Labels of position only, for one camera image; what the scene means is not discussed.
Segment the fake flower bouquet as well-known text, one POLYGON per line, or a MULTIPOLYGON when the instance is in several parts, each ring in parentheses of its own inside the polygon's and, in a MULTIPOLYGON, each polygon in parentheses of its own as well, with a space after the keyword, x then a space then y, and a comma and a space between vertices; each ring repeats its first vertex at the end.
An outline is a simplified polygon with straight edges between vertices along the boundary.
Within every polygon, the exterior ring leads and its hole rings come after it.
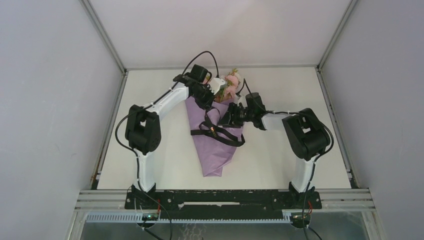
POLYGON ((222 75, 220 78, 224 79, 226 85, 223 89, 220 89, 215 96, 214 101, 217 103, 233 99, 236 96, 237 89, 242 81, 237 68, 233 68, 227 75, 222 75))

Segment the purple pink wrapping paper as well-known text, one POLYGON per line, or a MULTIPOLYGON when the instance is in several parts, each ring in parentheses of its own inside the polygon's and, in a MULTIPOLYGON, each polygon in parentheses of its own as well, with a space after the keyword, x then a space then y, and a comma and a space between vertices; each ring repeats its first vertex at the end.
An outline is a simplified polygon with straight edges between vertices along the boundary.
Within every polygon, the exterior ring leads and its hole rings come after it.
POLYGON ((192 136, 204 177, 220 177, 223 167, 231 162, 237 147, 218 141, 212 133, 207 136, 203 132, 195 133, 194 131, 211 132, 210 126, 201 125, 202 122, 207 120, 205 116, 210 119, 213 129, 216 130, 218 121, 225 115, 229 105, 233 102, 233 99, 222 102, 214 101, 212 109, 206 111, 198 106, 193 97, 185 100, 190 135, 192 136))

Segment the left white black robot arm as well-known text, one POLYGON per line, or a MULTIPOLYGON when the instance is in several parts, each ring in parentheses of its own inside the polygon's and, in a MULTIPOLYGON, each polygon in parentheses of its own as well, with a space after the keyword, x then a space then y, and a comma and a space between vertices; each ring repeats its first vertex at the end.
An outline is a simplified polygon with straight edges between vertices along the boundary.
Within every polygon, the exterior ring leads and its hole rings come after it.
POLYGON ((177 75, 171 87, 145 106, 130 107, 126 119, 125 139, 135 153, 136 170, 133 186, 140 192, 137 202, 149 209, 156 203, 153 153, 161 143, 161 121, 179 103, 192 97, 201 109, 209 110, 216 94, 226 85, 217 77, 205 81, 209 74, 204 67, 194 65, 190 72, 177 75))

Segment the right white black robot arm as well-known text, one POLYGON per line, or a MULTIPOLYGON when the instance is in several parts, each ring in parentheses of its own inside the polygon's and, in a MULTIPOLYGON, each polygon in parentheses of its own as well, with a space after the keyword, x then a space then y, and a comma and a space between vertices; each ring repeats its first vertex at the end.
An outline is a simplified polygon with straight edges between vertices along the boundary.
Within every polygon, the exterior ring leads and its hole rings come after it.
POLYGON ((295 173, 289 184, 294 191, 289 194, 289 203, 295 208, 302 208, 309 201, 307 191, 312 188, 316 161, 332 148, 333 135, 311 108, 298 112, 267 110, 257 92, 249 93, 245 100, 246 106, 230 103, 218 124, 236 128, 251 122, 262 131, 286 133, 296 156, 295 173))

